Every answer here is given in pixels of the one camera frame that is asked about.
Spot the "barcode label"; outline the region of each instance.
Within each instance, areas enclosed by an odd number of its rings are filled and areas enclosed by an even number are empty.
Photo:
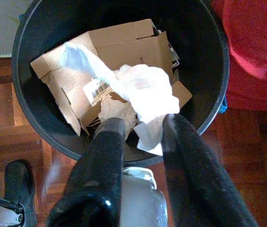
[[[91,106],[95,106],[110,91],[110,87],[99,79],[93,79],[83,86],[83,91]]]

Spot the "flattened cardboard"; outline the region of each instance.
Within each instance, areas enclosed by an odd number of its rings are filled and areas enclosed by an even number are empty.
[[[152,21],[145,19],[86,32],[69,42],[81,44],[91,50],[111,69],[122,65],[147,64],[164,69],[172,75],[172,56],[167,43],[166,32],[153,37]],[[98,103],[91,106],[83,86],[92,77],[84,72],[61,67],[59,59],[64,46],[42,54],[31,62],[39,79],[46,83],[56,99],[66,121],[77,135],[80,127],[88,134],[88,126],[101,111]]]
[[[176,81],[172,85],[172,94],[179,99],[180,108],[182,108],[192,98],[192,94],[179,81]]]

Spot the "wooden floor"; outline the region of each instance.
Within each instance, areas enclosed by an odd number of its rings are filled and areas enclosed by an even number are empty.
[[[30,126],[17,102],[10,59],[0,59],[0,196],[3,172],[15,159],[33,167],[39,226],[61,196],[74,160],[53,149]],[[267,112],[229,109],[203,135],[225,166],[261,227],[267,227]],[[164,166],[152,166],[158,187],[167,192]]]

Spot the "barcode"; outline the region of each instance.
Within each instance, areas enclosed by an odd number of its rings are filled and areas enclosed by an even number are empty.
[[[100,85],[98,87],[97,90],[95,90],[94,92],[92,92],[92,98],[96,98],[97,96],[99,96],[101,93],[103,93],[107,88],[109,87],[108,84],[103,83],[102,85]]]

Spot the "red fabric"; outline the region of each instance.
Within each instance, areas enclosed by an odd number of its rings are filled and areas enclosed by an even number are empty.
[[[229,107],[267,110],[267,0],[214,0],[230,50]]]

